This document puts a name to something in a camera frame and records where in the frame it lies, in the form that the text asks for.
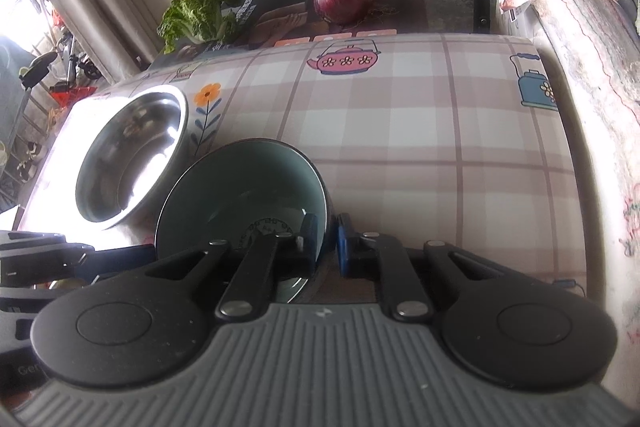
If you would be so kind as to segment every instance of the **green bowl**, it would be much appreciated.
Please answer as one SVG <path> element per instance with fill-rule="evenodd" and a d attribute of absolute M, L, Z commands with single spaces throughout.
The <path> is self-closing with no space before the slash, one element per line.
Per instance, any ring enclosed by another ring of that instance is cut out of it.
<path fill-rule="evenodd" d="M 318 217 L 317 258 L 329 241 L 331 204 L 314 165 L 276 140 L 233 142 L 203 156 L 175 184 L 156 229 L 158 258 L 211 239 L 246 248 L 256 229 L 296 233 L 306 213 Z M 305 283 L 281 282 L 276 300 L 290 301 Z"/>

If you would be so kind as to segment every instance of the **checkered pattern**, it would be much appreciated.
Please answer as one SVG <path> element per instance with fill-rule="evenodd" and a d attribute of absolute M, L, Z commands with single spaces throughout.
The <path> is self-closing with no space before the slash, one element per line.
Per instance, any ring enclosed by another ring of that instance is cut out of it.
<path fill-rule="evenodd" d="M 544 73 L 540 62 L 510 61 L 536 55 L 532 44 L 463 34 L 374 41 L 377 63 L 355 74 L 307 65 L 329 42 L 199 64 L 185 91 L 218 82 L 224 106 L 207 150 L 281 139 L 309 156 L 336 212 L 349 212 L 359 230 L 397 235 L 408 247 L 449 241 L 540 279 L 584 281 L 582 220 L 559 114 L 522 105 L 518 72 Z"/>

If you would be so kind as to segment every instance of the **blue kettle print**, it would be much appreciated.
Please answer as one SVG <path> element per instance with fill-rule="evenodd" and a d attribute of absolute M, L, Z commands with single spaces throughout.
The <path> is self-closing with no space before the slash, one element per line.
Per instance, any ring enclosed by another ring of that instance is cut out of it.
<path fill-rule="evenodd" d="M 556 105 L 556 97 L 554 96 L 553 89 L 551 88 L 546 76 L 538 70 L 524 71 L 522 74 L 518 73 L 518 67 L 514 62 L 513 57 L 540 60 L 540 56 L 532 55 L 530 53 L 516 53 L 509 57 L 511 64 L 513 64 L 516 74 L 518 75 L 518 87 L 520 88 L 522 105 L 557 111 L 558 106 Z"/>

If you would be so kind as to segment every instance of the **stainless steel bowl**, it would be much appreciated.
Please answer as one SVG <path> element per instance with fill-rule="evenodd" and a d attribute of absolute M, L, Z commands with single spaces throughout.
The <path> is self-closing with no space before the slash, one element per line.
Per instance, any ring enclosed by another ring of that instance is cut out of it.
<path fill-rule="evenodd" d="M 76 182 L 81 216 L 106 229 L 149 200 L 160 206 L 184 167 L 187 119 L 187 99 L 174 86 L 147 89 L 118 111 L 82 162 Z"/>

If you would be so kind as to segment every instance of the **green leafy vegetable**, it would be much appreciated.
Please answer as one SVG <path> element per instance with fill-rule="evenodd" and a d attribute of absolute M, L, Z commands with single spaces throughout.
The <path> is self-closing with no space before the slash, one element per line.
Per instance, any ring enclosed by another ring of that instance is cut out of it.
<path fill-rule="evenodd" d="M 244 0 L 172 0 L 162 16 L 158 35 L 165 42 L 164 52 L 175 50 L 175 41 L 187 37 L 193 42 L 229 42 L 238 30 L 233 12 L 222 15 L 222 3 L 233 8 Z"/>

